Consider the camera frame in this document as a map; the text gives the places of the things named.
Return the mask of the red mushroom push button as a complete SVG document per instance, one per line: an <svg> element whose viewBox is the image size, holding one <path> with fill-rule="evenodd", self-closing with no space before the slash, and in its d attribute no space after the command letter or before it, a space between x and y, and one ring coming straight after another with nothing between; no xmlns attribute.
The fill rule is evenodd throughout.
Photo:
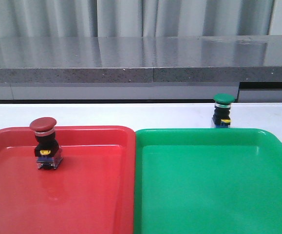
<svg viewBox="0 0 282 234"><path fill-rule="evenodd" d="M38 145L35 148L35 157L38 169L57 169L63 157L62 148L56 140L53 117L41 117L33 120L29 127L35 133Z"/></svg>

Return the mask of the grey pleated curtain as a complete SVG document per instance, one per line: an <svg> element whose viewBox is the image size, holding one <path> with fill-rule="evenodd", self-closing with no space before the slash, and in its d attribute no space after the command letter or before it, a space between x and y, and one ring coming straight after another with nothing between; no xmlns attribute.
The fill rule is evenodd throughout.
<svg viewBox="0 0 282 234"><path fill-rule="evenodd" d="M0 38L267 35L272 0L0 0Z"/></svg>

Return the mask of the red plastic tray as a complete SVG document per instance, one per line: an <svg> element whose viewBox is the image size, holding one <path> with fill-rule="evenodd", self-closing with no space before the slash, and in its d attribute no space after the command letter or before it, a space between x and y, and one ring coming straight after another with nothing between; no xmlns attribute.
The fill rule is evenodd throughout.
<svg viewBox="0 0 282 234"><path fill-rule="evenodd" d="M56 127L63 160L38 169L34 132L0 130L0 234L131 234L135 132Z"/></svg>

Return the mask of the green mushroom push button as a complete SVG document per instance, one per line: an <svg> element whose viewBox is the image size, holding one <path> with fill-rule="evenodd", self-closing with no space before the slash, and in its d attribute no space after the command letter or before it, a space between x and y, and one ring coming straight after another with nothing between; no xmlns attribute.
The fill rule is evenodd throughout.
<svg viewBox="0 0 282 234"><path fill-rule="evenodd" d="M214 96L214 114L212 117L213 128L230 128L230 108L231 104L235 101L234 96L230 94L216 94Z"/></svg>

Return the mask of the grey stone counter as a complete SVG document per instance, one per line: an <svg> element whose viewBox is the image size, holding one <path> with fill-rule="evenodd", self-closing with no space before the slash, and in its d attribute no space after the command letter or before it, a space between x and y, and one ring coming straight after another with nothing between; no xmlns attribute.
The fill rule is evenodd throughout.
<svg viewBox="0 0 282 234"><path fill-rule="evenodd" d="M282 102L282 36L7 37L0 102Z"/></svg>

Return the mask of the green plastic tray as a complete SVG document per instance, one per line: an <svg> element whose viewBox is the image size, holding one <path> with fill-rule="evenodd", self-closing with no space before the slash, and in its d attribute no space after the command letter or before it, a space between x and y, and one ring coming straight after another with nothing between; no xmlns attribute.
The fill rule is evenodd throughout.
<svg viewBox="0 0 282 234"><path fill-rule="evenodd" d="M282 143L260 129L137 131L133 231L282 234Z"/></svg>

